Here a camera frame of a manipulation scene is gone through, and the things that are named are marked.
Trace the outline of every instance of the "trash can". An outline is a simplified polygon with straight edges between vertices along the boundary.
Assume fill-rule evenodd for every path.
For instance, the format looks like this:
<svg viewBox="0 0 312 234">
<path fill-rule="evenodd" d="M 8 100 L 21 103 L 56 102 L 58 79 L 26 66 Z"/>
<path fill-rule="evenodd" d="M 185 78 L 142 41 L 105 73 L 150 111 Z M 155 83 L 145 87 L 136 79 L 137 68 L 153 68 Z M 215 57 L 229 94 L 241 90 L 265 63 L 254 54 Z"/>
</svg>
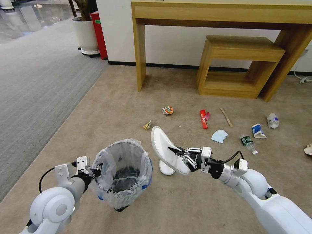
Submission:
<svg viewBox="0 0 312 234">
<path fill-rule="evenodd" d="M 93 164 L 102 164 L 101 176 L 91 183 L 92 191 L 117 211 L 132 204 L 151 184 L 152 162 L 135 139 L 125 139 L 101 150 Z"/>
<path fill-rule="evenodd" d="M 92 17 L 94 31 L 97 37 L 98 49 L 100 50 L 101 59 L 102 60 L 107 59 L 108 56 L 107 56 L 107 50 L 106 50 L 106 45 L 104 41 L 104 35 L 102 31 L 100 16 L 98 14 L 98 11 L 93 12 L 90 15 Z"/>
</svg>

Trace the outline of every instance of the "beige carpet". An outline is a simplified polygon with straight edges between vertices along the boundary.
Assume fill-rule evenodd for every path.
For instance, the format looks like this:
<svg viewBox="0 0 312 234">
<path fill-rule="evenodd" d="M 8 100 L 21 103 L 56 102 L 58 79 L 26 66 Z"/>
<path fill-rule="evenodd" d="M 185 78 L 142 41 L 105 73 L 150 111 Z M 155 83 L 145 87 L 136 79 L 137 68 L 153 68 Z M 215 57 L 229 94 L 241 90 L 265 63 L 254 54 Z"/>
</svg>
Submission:
<svg viewBox="0 0 312 234">
<path fill-rule="evenodd" d="M 29 207 L 38 195 L 38 181 L 49 168 L 88 155 L 91 160 L 102 148 L 125 138 L 136 138 L 150 153 L 153 182 L 130 207 L 118 213 L 87 191 L 81 206 L 64 233 L 265 233 L 253 210 L 230 188 L 201 172 L 167 177 L 158 168 L 150 143 L 149 119 L 182 147 L 210 146 L 214 157 L 226 159 L 241 150 L 249 167 L 263 173 L 268 183 L 312 216 L 312 158 L 303 147 L 312 142 L 311 85 L 299 85 L 288 77 L 269 102 L 200 96 L 196 71 L 148 68 L 141 92 L 136 91 L 135 67 L 108 66 L 0 204 L 1 233 L 20 232 L 27 223 Z M 161 108 L 174 107 L 164 116 Z M 230 128 L 219 107 L 234 124 Z M 209 129 L 203 130 L 199 110 L 210 112 Z M 272 130 L 265 115 L 275 112 L 280 127 Z M 267 139 L 255 140 L 259 155 L 253 156 L 240 144 L 240 134 L 251 134 L 260 123 Z M 223 129 L 229 137 L 223 144 L 210 138 Z M 53 173 L 43 181 L 55 185 Z"/>
</svg>

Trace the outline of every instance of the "floor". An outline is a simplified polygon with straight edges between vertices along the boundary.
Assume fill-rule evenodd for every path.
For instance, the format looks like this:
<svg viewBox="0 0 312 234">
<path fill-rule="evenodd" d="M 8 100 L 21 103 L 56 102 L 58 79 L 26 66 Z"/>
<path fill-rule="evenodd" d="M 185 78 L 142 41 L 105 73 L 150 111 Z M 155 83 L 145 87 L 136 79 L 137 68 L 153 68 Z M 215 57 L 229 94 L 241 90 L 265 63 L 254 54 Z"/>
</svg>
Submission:
<svg viewBox="0 0 312 234">
<path fill-rule="evenodd" d="M 68 1 L 64 4 L 64 0 L 31 1 L 14 8 L 15 12 L 0 10 L 0 45 L 73 18 Z"/>
<path fill-rule="evenodd" d="M 0 201 L 107 66 L 77 48 L 70 20 L 0 46 Z"/>
<path fill-rule="evenodd" d="M 136 69 L 109 65 L 68 119 L 51 138 L 14 188 L 0 204 L 0 229 L 6 234 L 21 231 L 29 219 L 29 207 L 38 195 L 38 181 L 49 168 L 88 155 L 91 161 L 104 147 L 125 138 L 142 142 L 154 165 L 152 184 L 142 196 L 118 213 L 88 190 L 79 210 L 63 233 L 266 233 L 253 210 L 230 188 L 199 171 L 183 176 L 161 174 L 150 142 L 147 120 L 160 126 L 181 147 L 210 146 L 214 158 L 226 159 L 241 150 L 249 168 L 261 172 L 281 195 L 312 216 L 312 158 L 303 152 L 311 143 L 311 85 L 287 77 L 274 98 L 262 99 L 200 96 L 196 71 L 147 68 L 148 77 L 137 92 Z M 165 116 L 161 108 L 174 107 Z M 230 128 L 219 107 L 234 124 Z M 210 112 L 209 128 L 202 129 L 199 110 Z M 280 119 L 277 129 L 268 129 L 266 115 Z M 255 139 L 259 154 L 253 156 L 239 140 L 251 135 L 260 123 L 267 139 Z M 223 144 L 212 141 L 219 129 L 229 136 Z M 43 180 L 43 189 L 55 186 L 53 173 Z"/>
</svg>

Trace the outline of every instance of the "white flower pot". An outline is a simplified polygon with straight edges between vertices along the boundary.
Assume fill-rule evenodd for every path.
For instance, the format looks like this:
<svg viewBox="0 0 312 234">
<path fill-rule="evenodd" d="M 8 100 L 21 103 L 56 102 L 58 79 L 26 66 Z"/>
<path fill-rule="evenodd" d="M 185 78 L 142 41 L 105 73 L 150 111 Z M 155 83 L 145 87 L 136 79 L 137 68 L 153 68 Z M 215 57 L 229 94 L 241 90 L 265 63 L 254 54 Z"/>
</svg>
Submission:
<svg viewBox="0 0 312 234">
<path fill-rule="evenodd" d="M 72 19 L 74 29 L 81 46 L 81 52 L 86 55 L 99 54 L 98 42 L 92 21 L 81 21 L 81 17 Z"/>
<path fill-rule="evenodd" d="M 0 8 L 3 10 L 14 9 L 11 0 L 0 0 Z"/>
</svg>

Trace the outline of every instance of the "trash bag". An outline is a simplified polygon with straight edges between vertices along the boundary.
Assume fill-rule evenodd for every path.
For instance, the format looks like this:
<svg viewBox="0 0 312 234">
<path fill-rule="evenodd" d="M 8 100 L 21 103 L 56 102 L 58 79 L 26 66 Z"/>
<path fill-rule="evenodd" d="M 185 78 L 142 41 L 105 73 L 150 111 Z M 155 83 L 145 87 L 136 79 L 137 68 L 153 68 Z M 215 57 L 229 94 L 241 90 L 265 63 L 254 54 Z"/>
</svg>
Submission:
<svg viewBox="0 0 312 234">
<path fill-rule="evenodd" d="M 92 168 L 101 163 L 101 176 L 92 181 L 91 189 L 117 211 L 132 204 L 152 181 L 149 153 L 138 140 L 117 141 L 101 150 Z"/>
</svg>

